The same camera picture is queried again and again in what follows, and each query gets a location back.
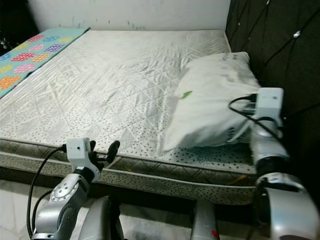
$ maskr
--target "floor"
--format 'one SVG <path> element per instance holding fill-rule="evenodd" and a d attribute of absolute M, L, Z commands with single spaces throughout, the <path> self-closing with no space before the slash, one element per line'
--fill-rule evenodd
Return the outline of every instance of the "floor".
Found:
<path fill-rule="evenodd" d="M 47 191 L 35 187 L 32 203 Z M 0 239 L 28 240 L 26 209 L 29 185 L 0 180 Z M 81 225 L 94 199 L 89 199 L 81 208 L 71 240 L 77 240 Z M 121 204 L 120 221 L 124 237 L 128 240 L 189 240 L 192 224 L 188 215 L 162 210 Z M 218 221 L 221 240 L 245 239 L 250 227 L 225 221 Z M 253 240 L 261 240 L 255 233 Z"/>

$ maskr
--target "pillowcase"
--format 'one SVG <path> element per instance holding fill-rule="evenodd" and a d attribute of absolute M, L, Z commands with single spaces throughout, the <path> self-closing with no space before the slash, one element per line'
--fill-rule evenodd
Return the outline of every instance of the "pillowcase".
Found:
<path fill-rule="evenodd" d="M 228 144 L 247 119 L 228 103 L 257 93 L 258 81 L 246 52 L 219 53 L 189 62 L 174 95 L 177 104 L 166 129 L 163 149 Z M 241 109 L 244 103 L 236 104 Z"/>

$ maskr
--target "colorful patterned mat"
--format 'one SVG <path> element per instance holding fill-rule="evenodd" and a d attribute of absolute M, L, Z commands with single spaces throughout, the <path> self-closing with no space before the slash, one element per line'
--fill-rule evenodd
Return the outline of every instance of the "colorful patterned mat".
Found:
<path fill-rule="evenodd" d="M 88 28 L 51 28 L 0 56 L 0 99 Z"/>

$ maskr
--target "mattress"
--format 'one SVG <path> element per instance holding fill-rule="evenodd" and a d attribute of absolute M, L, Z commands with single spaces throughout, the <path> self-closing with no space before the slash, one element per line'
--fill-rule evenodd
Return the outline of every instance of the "mattress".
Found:
<path fill-rule="evenodd" d="M 221 30 L 90 30 L 0 100 L 0 167 L 35 172 L 68 138 L 121 146 L 101 183 L 219 204 L 247 204 L 255 182 L 248 146 L 162 150 L 182 67 L 229 52 Z M 45 174 L 65 176 L 57 154 Z"/>

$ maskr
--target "bed frame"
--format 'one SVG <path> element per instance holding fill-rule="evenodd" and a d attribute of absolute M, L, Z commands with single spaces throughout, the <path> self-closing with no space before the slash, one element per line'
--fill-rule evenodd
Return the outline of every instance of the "bed frame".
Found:
<path fill-rule="evenodd" d="M 232 51 L 249 53 L 260 84 L 284 89 L 285 144 L 312 193 L 318 169 L 310 166 L 320 146 L 319 26 L 318 0 L 232 0 L 226 26 Z"/>

